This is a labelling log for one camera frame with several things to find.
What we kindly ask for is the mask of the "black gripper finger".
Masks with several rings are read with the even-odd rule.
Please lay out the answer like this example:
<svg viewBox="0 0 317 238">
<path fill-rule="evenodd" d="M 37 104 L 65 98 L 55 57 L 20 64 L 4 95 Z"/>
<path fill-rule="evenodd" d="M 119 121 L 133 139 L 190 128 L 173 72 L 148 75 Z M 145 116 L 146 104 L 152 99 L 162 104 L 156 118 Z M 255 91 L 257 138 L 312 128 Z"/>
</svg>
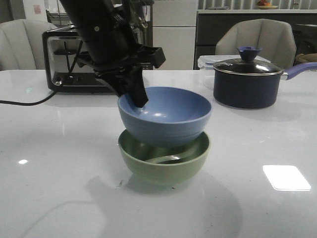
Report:
<svg viewBox="0 0 317 238">
<path fill-rule="evenodd" d="M 128 84 L 126 77 L 116 74 L 104 74 L 96 76 L 96 81 L 105 85 L 111 92 L 118 97 L 128 93 Z"/>
<path fill-rule="evenodd" d="M 142 108 L 149 100 L 144 87 L 143 68 L 141 66 L 127 69 L 121 75 L 119 85 L 119 95 L 128 94 L 136 107 Z"/>
</svg>

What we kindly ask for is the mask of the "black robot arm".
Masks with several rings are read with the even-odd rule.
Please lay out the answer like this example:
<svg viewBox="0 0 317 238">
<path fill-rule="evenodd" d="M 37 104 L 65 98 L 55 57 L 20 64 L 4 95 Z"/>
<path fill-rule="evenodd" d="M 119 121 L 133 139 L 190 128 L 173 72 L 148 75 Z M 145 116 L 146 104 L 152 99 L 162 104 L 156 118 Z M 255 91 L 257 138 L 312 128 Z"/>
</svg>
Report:
<svg viewBox="0 0 317 238">
<path fill-rule="evenodd" d="M 129 2 L 122 1 L 122 7 L 114 7 L 110 0 L 63 0 L 61 4 L 88 50 L 79 55 L 78 65 L 91 67 L 97 81 L 119 97 L 129 94 L 136 107 L 143 107 L 148 101 L 143 67 L 159 68 L 165 55 L 161 47 L 137 42 L 129 24 Z"/>
</svg>

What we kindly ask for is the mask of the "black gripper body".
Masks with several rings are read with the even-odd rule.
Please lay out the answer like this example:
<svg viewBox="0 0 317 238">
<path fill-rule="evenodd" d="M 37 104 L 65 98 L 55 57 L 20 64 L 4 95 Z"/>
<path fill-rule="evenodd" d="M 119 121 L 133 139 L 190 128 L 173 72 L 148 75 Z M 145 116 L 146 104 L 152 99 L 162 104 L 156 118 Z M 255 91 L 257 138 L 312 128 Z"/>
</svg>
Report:
<svg viewBox="0 0 317 238">
<path fill-rule="evenodd" d="M 165 60 L 161 47 L 140 45 L 132 54 L 120 59 L 111 59 L 105 63 L 97 63 L 93 61 L 88 52 L 82 52 L 78 57 L 77 64 L 79 67 L 88 66 L 92 68 L 97 80 L 110 81 L 122 78 L 124 74 L 137 66 L 149 65 L 159 68 Z"/>
</svg>

